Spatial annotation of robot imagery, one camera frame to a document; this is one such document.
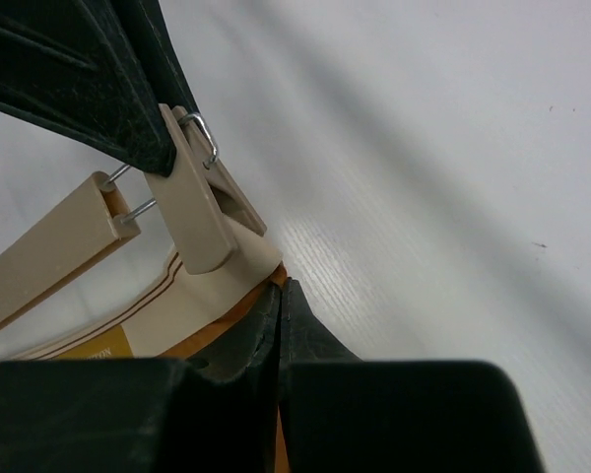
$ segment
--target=beige plastic clip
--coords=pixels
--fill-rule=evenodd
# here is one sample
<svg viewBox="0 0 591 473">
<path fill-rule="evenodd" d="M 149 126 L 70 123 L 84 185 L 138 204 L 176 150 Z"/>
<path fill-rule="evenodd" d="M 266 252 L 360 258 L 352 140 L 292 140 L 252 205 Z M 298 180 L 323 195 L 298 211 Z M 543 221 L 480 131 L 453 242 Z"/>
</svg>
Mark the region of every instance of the beige plastic clip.
<svg viewBox="0 0 591 473">
<path fill-rule="evenodd" d="M 140 234 L 108 178 L 92 174 L 0 254 L 0 329 Z"/>
<path fill-rule="evenodd" d="M 176 106 L 173 109 L 173 115 L 179 122 L 179 120 L 187 116 L 186 108 Z M 199 156 L 201 162 L 205 162 L 204 157 L 210 156 L 212 152 L 210 149 L 211 144 L 206 141 L 205 136 L 194 123 L 189 121 L 182 125 L 181 129 L 190 145 L 190 149 Z M 257 235 L 264 236 L 265 232 L 267 232 L 267 226 L 249 203 L 245 194 L 240 190 L 236 181 L 231 177 L 224 163 L 221 160 L 214 161 L 207 169 L 204 167 L 204 175 L 222 212 Z"/>
<path fill-rule="evenodd" d="M 201 158 L 191 151 L 167 105 L 160 110 L 177 149 L 169 177 L 145 173 L 164 223 L 188 274 L 222 267 L 238 246 L 208 184 Z"/>
</svg>

